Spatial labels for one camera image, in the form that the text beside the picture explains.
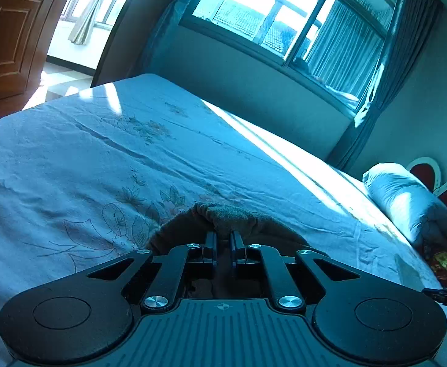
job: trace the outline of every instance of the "baseboard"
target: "baseboard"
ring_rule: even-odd
[[[75,70],[76,72],[87,74],[88,76],[93,76],[96,73],[96,71],[94,69],[91,69],[90,67],[86,67],[74,62],[64,61],[63,59],[52,57],[50,55],[47,55],[46,61],[48,63],[52,63],[53,65],[66,67],[68,69]]]

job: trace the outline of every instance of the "bed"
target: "bed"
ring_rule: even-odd
[[[198,201],[268,213],[340,262],[440,288],[361,182],[146,74],[0,120],[0,308],[143,247]]]

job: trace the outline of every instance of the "blue curtain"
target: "blue curtain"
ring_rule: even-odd
[[[391,9],[376,12],[360,3],[384,26]],[[378,62],[383,40],[358,15],[335,1],[305,61],[310,74],[337,91],[361,98]]]
[[[152,30],[139,59],[137,59],[134,67],[131,69],[130,77],[158,71],[158,66],[161,64],[160,58],[164,56],[165,51],[169,48],[179,21],[181,21],[190,1],[172,0],[169,3]]]
[[[443,4],[440,0],[398,0],[366,102],[346,129],[327,162],[348,171],[373,127],[409,76]]]

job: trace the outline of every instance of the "pillow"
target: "pillow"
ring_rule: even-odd
[[[400,164],[377,164],[363,174],[369,197],[409,242],[447,248],[447,207]]]

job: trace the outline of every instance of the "wooden door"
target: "wooden door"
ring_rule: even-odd
[[[21,110],[39,85],[67,0],[0,0],[0,117]]]

